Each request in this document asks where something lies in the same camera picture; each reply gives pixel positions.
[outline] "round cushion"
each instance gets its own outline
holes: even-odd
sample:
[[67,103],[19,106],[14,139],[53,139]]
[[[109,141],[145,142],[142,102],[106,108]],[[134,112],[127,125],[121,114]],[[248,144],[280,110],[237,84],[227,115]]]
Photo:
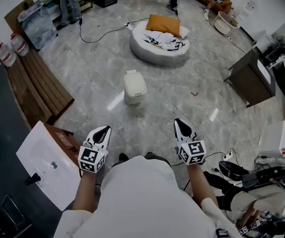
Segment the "round cushion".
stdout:
[[148,21],[141,21],[131,31],[130,46],[133,52],[142,60],[170,67],[183,66],[188,60],[190,42],[182,41],[185,45],[177,51],[163,50],[142,39]]

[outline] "hand-held gripper device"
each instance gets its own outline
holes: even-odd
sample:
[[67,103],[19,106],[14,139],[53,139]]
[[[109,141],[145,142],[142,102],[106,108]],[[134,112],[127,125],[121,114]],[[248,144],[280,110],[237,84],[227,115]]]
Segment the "hand-held gripper device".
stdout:
[[106,161],[111,134],[110,126],[98,127],[88,134],[78,154],[80,169],[93,173],[98,172]]
[[177,139],[178,156],[187,164],[203,164],[206,148],[203,140],[197,141],[194,125],[182,119],[174,120],[174,133]]

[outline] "white trash can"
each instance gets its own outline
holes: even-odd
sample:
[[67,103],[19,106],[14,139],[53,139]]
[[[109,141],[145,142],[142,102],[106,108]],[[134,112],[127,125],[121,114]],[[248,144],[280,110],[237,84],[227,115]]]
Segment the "white trash can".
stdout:
[[128,70],[124,77],[124,98],[129,105],[140,103],[144,100],[147,87],[143,76],[136,70]]

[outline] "brown cushion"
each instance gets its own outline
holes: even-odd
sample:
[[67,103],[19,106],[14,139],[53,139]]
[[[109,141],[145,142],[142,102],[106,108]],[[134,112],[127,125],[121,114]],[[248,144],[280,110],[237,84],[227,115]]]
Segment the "brown cushion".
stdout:
[[180,36],[180,21],[175,18],[152,14],[150,15],[146,30],[171,33],[175,36]]

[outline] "power strip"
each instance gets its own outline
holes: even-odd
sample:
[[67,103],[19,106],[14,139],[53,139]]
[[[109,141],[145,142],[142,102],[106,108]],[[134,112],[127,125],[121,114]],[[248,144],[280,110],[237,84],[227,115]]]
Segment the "power strip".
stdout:
[[233,157],[233,154],[232,152],[226,154],[225,156],[223,156],[223,161],[227,161],[229,159],[231,159]]

